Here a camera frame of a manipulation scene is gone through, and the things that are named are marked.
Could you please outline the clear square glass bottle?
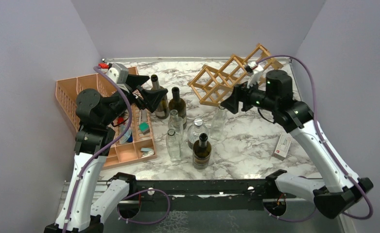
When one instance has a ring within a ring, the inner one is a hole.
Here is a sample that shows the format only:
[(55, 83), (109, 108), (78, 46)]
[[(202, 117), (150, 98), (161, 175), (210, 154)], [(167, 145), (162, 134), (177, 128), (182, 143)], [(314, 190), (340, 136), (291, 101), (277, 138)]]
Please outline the clear square glass bottle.
[(210, 128), (210, 137), (215, 140), (220, 140), (224, 131), (225, 122), (227, 119), (227, 110), (219, 106), (215, 115), (213, 116), (211, 128)]

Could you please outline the clear tall glass bottle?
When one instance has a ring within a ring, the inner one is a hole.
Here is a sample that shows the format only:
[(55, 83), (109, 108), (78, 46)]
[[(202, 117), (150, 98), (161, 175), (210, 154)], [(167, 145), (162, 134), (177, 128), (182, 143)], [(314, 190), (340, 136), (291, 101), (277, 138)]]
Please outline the clear tall glass bottle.
[(170, 110), (170, 118), (168, 122), (168, 128), (174, 129), (180, 141), (183, 140), (184, 128), (182, 124), (182, 117), (178, 115), (176, 109)]

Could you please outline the dark wine bottle front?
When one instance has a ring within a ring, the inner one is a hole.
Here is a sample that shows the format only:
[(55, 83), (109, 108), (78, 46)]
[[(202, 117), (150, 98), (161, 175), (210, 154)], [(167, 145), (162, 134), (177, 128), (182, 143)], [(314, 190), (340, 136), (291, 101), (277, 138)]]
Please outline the dark wine bottle front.
[(211, 143), (206, 133), (201, 133), (199, 139), (193, 144), (193, 166), (196, 169), (205, 169), (208, 166), (212, 152)]

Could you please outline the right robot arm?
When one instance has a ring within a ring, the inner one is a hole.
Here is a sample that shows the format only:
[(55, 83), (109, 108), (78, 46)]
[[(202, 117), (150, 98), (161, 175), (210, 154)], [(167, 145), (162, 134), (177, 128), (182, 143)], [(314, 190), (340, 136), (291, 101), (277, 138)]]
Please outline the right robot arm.
[(260, 90), (257, 84), (248, 86), (247, 82), (235, 85), (230, 97), (220, 106), (236, 114), (239, 103), (242, 103), (243, 112), (253, 107), (270, 111), (274, 123), (282, 126), (301, 145), (323, 179), (316, 182), (280, 169), (265, 178), (264, 191), (268, 196), (295, 195), (312, 202), (325, 217), (334, 219), (373, 188), (368, 177), (360, 178), (322, 138), (320, 125), (314, 121), (310, 107), (294, 100), (293, 81), (285, 71), (269, 71), (265, 90)]

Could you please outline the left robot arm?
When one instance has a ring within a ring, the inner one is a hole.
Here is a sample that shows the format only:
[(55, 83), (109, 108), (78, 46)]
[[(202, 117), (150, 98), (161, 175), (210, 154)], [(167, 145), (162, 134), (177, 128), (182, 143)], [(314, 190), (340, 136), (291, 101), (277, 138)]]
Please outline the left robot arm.
[(99, 174), (110, 155), (121, 152), (125, 130), (116, 128), (116, 119), (127, 119), (126, 128), (135, 128), (137, 112), (153, 112), (167, 89), (146, 90), (148, 76), (127, 74), (126, 82), (114, 86), (99, 74), (60, 80), (56, 98), (78, 129), (75, 136), (74, 167), (62, 210), (47, 233), (101, 233), (118, 203), (136, 195), (133, 175), (117, 174), (105, 192), (94, 199)]

